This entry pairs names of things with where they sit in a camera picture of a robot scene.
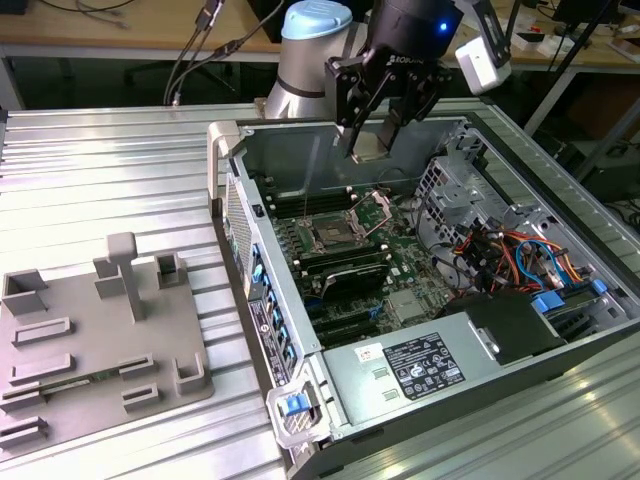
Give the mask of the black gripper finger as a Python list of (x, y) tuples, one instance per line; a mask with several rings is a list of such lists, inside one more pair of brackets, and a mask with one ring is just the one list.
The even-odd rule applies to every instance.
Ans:
[(422, 121), (429, 114), (452, 73), (446, 66), (428, 66), (409, 70), (405, 77), (403, 90), (390, 100), (387, 116), (377, 134), (379, 144), (386, 150), (392, 149), (401, 128), (414, 120)]
[(334, 123), (341, 128), (341, 144), (347, 156), (354, 153), (365, 121), (380, 105), (389, 89), (389, 70), (374, 57), (330, 57), (325, 62), (325, 93)]

